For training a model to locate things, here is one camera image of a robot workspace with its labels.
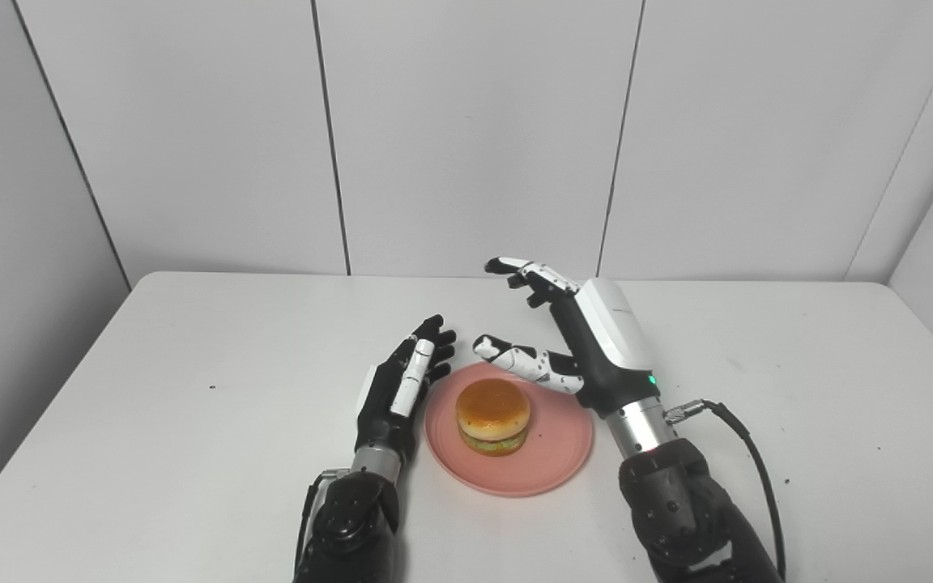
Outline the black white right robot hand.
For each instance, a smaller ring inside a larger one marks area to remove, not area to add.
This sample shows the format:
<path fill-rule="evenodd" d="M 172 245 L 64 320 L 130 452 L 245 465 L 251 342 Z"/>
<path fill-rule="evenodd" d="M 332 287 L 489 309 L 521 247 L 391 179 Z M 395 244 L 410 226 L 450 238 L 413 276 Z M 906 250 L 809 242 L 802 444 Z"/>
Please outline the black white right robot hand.
<path fill-rule="evenodd" d="M 568 353 L 519 346 L 489 334 L 473 352 L 496 368 L 543 388 L 573 395 L 599 418 L 632 403 L 658 398 L 653 357 L 632 306 L 614 281 L 572 280 L 545 263 L 496 256 L 485 272 L 504 275 L 510 288 L 528 287 L 528 306 L 548 306 Z"/>

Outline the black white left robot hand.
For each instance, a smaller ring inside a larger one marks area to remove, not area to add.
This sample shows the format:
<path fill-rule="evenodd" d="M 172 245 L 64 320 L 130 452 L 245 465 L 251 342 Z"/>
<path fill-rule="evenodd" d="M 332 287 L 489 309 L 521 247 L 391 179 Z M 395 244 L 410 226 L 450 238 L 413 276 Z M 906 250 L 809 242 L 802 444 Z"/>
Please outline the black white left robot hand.
<path fill-rule="evenodd" d="M 384 449 L 405 465 L 417 453 L 415 426 L 429 389 L 451 373 L 454 330 L 443 315 L 426 318 L 368 377 L 368 392 L 356 420 L 356 450 Z"/>

